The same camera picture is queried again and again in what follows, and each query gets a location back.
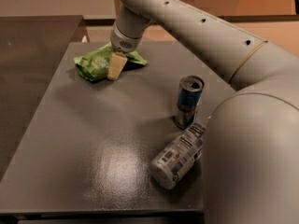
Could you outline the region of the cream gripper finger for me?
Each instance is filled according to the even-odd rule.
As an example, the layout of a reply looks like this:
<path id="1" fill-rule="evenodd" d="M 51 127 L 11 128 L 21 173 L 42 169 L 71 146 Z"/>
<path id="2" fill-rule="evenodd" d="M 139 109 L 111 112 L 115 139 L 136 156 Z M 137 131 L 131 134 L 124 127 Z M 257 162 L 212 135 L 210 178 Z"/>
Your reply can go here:
<path id="1" fill-rule="evenodd" d="M 127 61 L 128 58 L 122 52 L 112 52 L 109 59 L 107 78 L 109 80 L 118 79 Z"/>

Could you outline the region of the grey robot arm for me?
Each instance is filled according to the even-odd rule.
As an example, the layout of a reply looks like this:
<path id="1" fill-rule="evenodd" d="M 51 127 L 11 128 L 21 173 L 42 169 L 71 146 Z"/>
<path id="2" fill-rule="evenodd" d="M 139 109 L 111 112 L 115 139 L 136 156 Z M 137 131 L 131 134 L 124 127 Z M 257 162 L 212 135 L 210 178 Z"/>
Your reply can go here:
<path id="1" fill-rule="evenodd" d="M 156 22 L 235 90 L 204 134 L 205 224 L 299 224 L 299 58 L 179 0 L 121 2 L 115 49 Z"/>

